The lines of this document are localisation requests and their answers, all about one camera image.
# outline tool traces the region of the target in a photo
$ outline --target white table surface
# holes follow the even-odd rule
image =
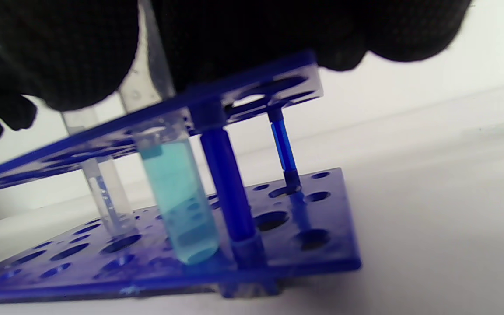
[[[302,173],[344,169],[360,272],[264,299],[2,304],[0,314],[504,314],[504,89],[292,145]],[[238,161],[247,184],[280,177],[274,149]],[[132,200],[143,205],[145,196]],[[0,260],[94,217],[93,207],[78,199],[0,221]]]

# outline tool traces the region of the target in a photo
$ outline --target white background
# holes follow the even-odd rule
[[[156,297],[0,305],[0,313],[504,313],[504,126],[487,127],[504,123],[504,1],[474,4],[441,55],[413,64],[368,55],[352,72],[322,70],[324,98],[285,111],[302,173],[344,169],[359,273],[256,301]],[[265,117],[229,129],[246,184],[280,177]],[[6,132],[0,162],[63,136],[59,116],[41,108],[34,128]],[[152,201],[133,159],[120,170],[143,206]],[[0,191],[0,219],[17,215],[0,221],[0,260],[94,217],[86,195],[80,174]]]

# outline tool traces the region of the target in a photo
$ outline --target blue liquid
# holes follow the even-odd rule
[[[219,248],[217,227],[188,139],[140,154],[178,259],[192,265],[211,257]]]

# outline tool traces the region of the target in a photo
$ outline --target test tube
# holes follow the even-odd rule
[[[139,6],[136,60],[119,90],[126,112],[175,95],[152,5],[148,0],[139,0]],[[132,135],[176,256],[182,263],[193,265],[216,253],[219,238],[183,111],[164,114],[138,126]]]
[[[62,113],[68,133],[75,134],[98,125],[94,108]],[[112,156],[93,157],[81,164],[102,224],[116,237],[135,227],[135,219]]]

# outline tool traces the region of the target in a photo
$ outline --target rack top plate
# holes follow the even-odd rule
[[[252,95],[258,98],[232,106]],[[90,158],[109,155],[119,158],[132,154],[136,149],[131,129],[173,110],[216,100],[220,106],[225,106],[227,122],[237,123],[263,114],[272,106],[291,106],[320,96],[322,87],[314,53],[301,52],[211,84],[196,86],[175,98],[0,164],[0,189],[78,170],[79,163]],[[186,124],[189,133],[195,134],[191,117],[188,116]]]

